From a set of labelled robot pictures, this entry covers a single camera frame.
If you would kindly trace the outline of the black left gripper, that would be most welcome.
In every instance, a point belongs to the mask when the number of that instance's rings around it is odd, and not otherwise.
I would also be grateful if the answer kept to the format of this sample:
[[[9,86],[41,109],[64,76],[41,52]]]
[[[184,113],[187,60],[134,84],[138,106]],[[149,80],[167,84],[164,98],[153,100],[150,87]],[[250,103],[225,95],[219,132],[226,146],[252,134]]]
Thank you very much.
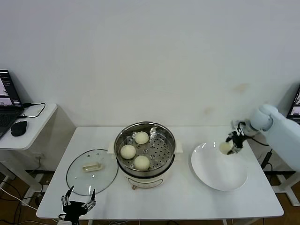
[[[95,189],[93,190],[93,193],[91,195],[91,199],[89,202],[76,202],[76,201],[70,201],[69,197],[74,189],[74,186],[72,186],[65,195],[61,197],[61,202],[63,205],[63,212],[65,213],[64,221],[78,221],[80,216],[87,214],[86,208],[93,208],[96,205],[95,200]]]

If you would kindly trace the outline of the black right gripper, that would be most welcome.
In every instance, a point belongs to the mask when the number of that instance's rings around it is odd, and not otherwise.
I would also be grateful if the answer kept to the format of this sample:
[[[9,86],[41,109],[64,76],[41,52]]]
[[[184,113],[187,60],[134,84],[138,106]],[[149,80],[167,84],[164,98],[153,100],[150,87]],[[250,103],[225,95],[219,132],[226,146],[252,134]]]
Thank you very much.
[[[237,154],[242,150],[243,142],[245,141],[245,136],[230,133],[225,141],[230,142],[231,140],[233,142],[233,147],[231,147],[227,155]]]

